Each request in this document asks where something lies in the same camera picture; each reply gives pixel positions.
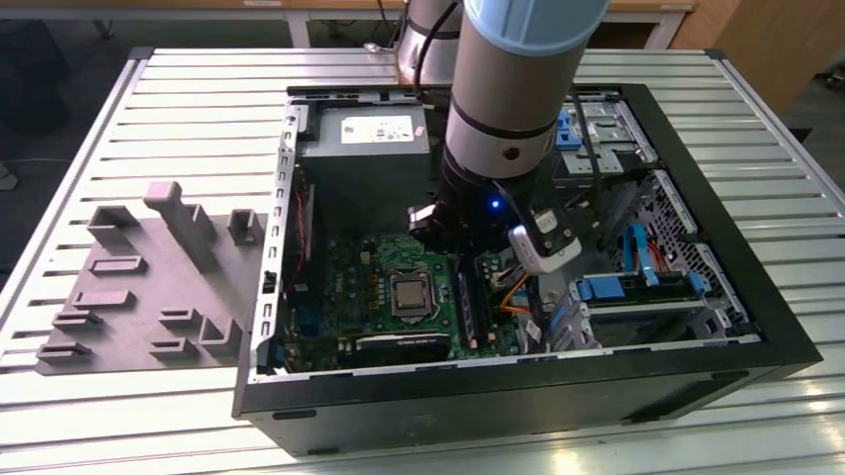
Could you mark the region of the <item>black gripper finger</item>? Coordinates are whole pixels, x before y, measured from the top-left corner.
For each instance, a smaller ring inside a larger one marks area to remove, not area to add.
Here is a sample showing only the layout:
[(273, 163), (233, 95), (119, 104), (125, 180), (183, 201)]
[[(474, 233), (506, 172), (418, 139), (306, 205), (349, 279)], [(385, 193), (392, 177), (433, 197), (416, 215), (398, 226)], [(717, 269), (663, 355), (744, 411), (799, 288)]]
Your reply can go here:
[(434, 202), (408, 209), (409, 235), (429, 251), (457, 251), (458, 237), (454, 216), (448, 207)]

